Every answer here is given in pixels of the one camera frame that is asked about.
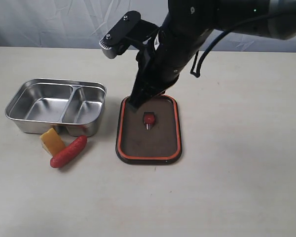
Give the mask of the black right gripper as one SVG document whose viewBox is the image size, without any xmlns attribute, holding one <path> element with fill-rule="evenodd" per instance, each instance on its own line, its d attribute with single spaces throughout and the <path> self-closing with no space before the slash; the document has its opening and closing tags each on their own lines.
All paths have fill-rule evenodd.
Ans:
<svg viewBox="0 0 296 237">
<path fill-rule="evenodd" d="M 169 29 L 160 29 L 139 58 L 129 98 L 133 111 L 173 86 L 201 45 L 202 36 L 175 35 Z"/>
</svg>

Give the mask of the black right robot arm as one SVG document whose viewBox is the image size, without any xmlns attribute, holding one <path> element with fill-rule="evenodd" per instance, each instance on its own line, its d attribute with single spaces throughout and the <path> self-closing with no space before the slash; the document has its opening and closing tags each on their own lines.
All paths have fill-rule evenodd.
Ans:
<svg viewBox="0 0 296 237">
<path fill-rule="evenodd" d="M 200 76 L 209 52 L 229 33 L 287 40 L 296 35 L 296 0 L 170 0 L 168 14 L 137 55 L 132 109 L 173 86 L 192 61 Z"/>
</svg>

